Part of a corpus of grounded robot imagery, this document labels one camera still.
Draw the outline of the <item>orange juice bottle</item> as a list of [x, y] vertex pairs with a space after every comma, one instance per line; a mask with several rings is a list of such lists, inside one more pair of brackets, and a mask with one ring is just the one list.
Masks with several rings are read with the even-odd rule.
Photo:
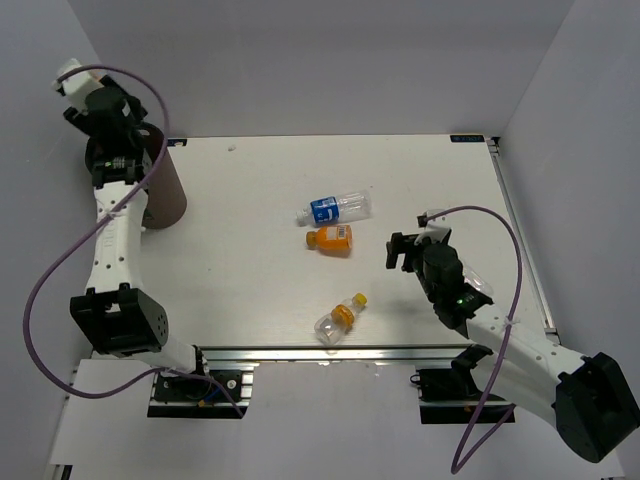
[[321, 227], [308, 231], [305, 241], [308, 249], [323, 255], [348, 257], [353, 247], [352, 228], [346, 224]]

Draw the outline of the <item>small clear yellow-cap bottle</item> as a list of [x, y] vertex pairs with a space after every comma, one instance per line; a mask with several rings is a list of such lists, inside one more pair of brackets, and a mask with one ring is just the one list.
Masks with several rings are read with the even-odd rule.
[[356, 293], [349, 299], [337, 304], [328, 314], [314, 325], [317, 339], [326, 347], [338, 344], [348, 334], [356, 320], [367, 306], [368, 299], [362, 293]]

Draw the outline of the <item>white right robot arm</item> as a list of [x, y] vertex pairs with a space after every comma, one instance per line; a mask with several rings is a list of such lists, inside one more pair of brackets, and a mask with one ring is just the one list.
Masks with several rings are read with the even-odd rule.
[[386, 266], [418, 278], [437, 318], [472, 341], [452, 363], [451, 384], [472, 399], [488, 385], [506, 351], [495, 395], [545, 420], [582, 459], [598, 463], [639, 427], [639, 406], [618, 363], [567, 349], [511, 323], [463, 275], [451, 233], [392, 234]]

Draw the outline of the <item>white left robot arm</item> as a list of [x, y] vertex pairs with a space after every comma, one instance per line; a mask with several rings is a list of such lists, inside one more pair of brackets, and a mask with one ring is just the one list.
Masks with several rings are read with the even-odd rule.
[[99, 229], [85, 292], [70, 301], [70, 313], [93, 349], [180, 371], [177, 387], [199, 399], [211, 387], [197, 348], [177, 340], [168, 315], [144, 290], [141, 238], [185, 214], [187, 197], [160, 129], [146, 122], [140, 101], [118, 86], [89, 93], [82, 112], [66, 119], [87, 137], [85, 164], [91, 174]]

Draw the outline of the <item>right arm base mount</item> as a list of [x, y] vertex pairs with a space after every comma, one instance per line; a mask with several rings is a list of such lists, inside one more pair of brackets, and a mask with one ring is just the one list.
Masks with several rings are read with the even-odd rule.
[[422, 425], [464, 425], [477, 409], [482, 391], [471, 370], [493, 352], [479, 345], [467, 347], [446, 368], [421, 368], [411, 377], [419, 392]]

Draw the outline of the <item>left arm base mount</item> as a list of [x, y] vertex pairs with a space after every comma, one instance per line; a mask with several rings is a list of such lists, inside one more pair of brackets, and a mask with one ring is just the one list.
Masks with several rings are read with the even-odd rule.
[[[209, 365], [209, 375], [218, 382], [245, 413], [252, 395], [256, 363], [217, 362]], [[240, 416], [217, 384], [157, 374], [153, 379], [148, 418], [230, 419]]]

